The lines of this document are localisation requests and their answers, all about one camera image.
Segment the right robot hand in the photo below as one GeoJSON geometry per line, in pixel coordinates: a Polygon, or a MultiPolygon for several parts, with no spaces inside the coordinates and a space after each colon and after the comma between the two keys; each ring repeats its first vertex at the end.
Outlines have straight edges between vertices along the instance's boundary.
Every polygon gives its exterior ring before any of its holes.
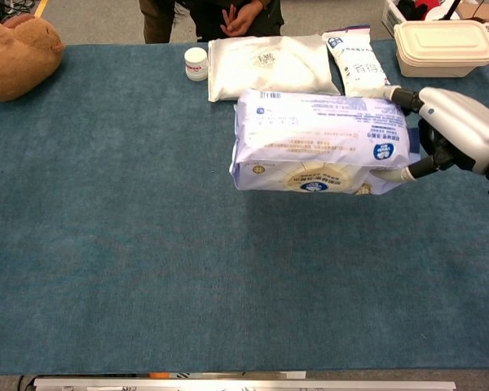
{"type": "Polygon", "coordinates": [[[421,117],[420,141],[427,157],[403,169],[374,169],[388,182],[412,182],[453,165],[486,177],[489,108],[461,93],[424,87],[385,86],[382,97],[421,117]]]}

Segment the blue and white wet wipe pack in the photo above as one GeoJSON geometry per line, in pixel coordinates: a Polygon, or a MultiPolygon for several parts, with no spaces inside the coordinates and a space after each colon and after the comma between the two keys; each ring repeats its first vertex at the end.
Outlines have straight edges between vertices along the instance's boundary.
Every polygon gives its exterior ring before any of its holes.
{"type": "Polygon", "coordinates": [[[421,158],[418,132],[385,99],[246,90],[234,109],[241,191],[382,195],[398,184],[374,171],[421,158]]]}

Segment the beige lidded food container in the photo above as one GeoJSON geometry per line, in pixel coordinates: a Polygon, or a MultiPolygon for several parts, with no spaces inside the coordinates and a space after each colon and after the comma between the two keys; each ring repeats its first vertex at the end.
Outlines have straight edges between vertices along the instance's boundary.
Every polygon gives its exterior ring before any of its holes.
{"type": "Polygon", "coordinates": [[[489,33],[473,20],[402,22],[394,40],[405,77],[465,77],[489,64],[489,33]]]}

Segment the cardboard box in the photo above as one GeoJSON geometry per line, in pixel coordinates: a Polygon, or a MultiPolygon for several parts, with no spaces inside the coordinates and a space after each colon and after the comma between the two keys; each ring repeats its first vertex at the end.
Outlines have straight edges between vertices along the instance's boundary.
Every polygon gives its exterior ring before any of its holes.
{"type": "Polygon", "coordinates": [[[479,0],[476,3],[463,0],[456,8],[456,12],[461,19],[478,17],[489,22],[489,0],[479,0]]]}

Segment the white pouch with black print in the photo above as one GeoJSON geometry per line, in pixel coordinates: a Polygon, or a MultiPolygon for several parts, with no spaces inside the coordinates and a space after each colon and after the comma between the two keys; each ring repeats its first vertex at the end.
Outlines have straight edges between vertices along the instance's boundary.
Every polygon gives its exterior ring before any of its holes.
{"type": "Polygon", "coordinates": [[[348,97],[380,98],[390,84],[372,49],[370,32],[369,26],[360,25],[322,34],[348,97]]]}

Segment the white storage bin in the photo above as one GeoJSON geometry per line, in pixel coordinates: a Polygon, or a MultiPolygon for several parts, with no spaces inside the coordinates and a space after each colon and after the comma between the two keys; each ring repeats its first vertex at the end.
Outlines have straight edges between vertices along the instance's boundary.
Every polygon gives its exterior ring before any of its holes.
{"type": "Polygon", "coordinates": [[[394,26],[411,19],[416,8],[416,0],[384,0],[381,22],[391,37],[394,26]]]}

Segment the large white plastic bag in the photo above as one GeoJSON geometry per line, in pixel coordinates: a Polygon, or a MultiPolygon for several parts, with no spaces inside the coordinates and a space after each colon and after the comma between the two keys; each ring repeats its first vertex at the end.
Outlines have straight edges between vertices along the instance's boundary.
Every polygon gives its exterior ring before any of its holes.
{"type": "Polygon", "coordinates": [[[247,89],[340,94],[320,35],[213,40],[208,65],[210,102],[237,100],[247,89]]]}

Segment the small white jar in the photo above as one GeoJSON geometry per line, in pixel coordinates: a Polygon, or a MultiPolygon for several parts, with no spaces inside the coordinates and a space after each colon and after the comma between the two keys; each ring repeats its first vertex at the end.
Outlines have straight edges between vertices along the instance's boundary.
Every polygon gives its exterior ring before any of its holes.
{"type": "Polygon", "coordinates": [[[208,77],[207,51],[200,47],[192,47],[184,53],[185,73],[192,81],[203,81],[208,77]]]}

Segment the person in dark clothes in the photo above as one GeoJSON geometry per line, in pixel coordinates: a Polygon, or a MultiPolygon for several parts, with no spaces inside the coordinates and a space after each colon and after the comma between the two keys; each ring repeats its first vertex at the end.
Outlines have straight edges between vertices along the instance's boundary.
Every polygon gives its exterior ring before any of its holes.
{"type": "Polygon", "coordinates": [[[139,8],[147,44],[170,41],[181,8],[188,11],[199,42],[279,36],[284,25],[280,0],[139,0],[139,8]]]}

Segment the teal table cloth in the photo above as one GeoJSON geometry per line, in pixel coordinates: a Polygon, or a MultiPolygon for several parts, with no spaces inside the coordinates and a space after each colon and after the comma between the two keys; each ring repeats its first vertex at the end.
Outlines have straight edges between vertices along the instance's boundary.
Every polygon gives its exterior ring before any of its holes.
{"type": "Polygon", "coordinates": [[[488,181],[238,191],[183,45],[0,103],[0,375],[489,368],[488,181]]]}

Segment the brown plush toy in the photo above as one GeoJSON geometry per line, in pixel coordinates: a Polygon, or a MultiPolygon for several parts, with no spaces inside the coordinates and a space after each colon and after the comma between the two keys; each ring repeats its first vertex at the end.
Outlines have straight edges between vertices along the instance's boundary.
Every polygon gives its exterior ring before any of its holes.
{"type": "Polygon", "coordinates": [[[56,28],[32,14],[0,23],[0,102],[18,99],[60,66],[64,43],[56,28]]]}

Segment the aluminium rail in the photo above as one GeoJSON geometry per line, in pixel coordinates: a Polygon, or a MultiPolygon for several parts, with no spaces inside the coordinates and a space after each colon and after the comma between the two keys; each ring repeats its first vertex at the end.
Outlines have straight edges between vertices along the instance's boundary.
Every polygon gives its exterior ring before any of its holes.
{"type": "Polygon", "coordinates": [[[37,378],[35,391],[457,391],[451,381],[37,378]]]}

